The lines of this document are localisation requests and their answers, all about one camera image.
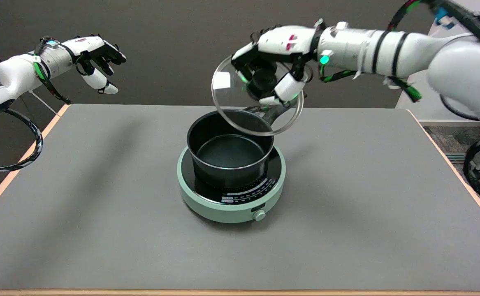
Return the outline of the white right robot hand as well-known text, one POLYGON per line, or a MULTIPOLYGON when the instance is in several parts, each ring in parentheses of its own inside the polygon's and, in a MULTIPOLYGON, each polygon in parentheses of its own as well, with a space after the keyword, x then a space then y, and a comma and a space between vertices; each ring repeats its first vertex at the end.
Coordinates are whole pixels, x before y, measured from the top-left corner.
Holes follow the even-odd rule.
POLYGON ((313 28, 276 25, 255 31, 250 43, 238 49, 231 65, 247 81, 247 90, 263 106, 289 106, 312 79, 305 77, 307 62, 317 61, 326 24, 313 28))

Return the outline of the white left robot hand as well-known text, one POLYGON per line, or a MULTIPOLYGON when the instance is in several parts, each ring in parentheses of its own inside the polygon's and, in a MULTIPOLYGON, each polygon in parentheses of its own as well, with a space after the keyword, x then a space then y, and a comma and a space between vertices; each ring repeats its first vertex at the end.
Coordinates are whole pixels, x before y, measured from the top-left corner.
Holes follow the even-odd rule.
POLYGON ((84 82, 99 94, 114 95, 119 92, 107 76, 114 74, 111 64, 127 62, 119 47, 107 42, 100 35, 90 35, 71 39, 60 44, 71 56, 72 65, 84 82))

